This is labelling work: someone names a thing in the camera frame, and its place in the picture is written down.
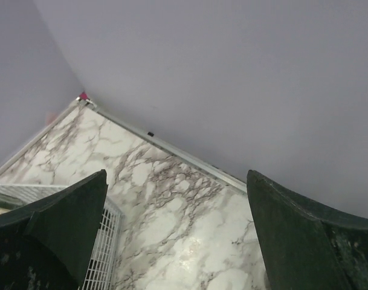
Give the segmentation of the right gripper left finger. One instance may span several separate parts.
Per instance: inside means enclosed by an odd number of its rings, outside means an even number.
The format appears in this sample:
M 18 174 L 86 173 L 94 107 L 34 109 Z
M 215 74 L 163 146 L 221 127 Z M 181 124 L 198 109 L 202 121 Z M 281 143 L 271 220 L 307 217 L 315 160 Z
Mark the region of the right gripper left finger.
M 0 215 L 0 289 L 79 289 L 108 185 L 100 170 L 46 198 Z

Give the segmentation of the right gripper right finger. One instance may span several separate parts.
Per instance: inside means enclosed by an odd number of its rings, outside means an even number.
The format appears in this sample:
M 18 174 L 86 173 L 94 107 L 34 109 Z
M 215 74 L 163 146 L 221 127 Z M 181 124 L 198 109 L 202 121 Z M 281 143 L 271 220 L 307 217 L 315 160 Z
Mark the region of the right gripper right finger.
M 368 289 L 368 219 L 249 170 L 247 195 L 271 289 Z

